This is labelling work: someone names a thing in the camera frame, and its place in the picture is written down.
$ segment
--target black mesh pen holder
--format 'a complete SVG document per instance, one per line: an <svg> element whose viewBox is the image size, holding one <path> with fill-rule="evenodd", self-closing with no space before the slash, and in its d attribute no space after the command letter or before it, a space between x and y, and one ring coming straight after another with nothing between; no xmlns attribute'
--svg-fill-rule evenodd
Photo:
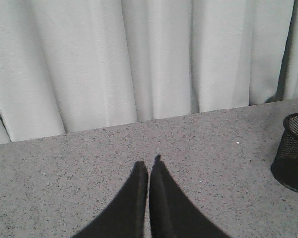
<svg viewBox="0 0 298 238"><path fill-rule="evenodd" d="M284 134L271 171L285 187L298 192L298 113L284 119Z"/></svg>

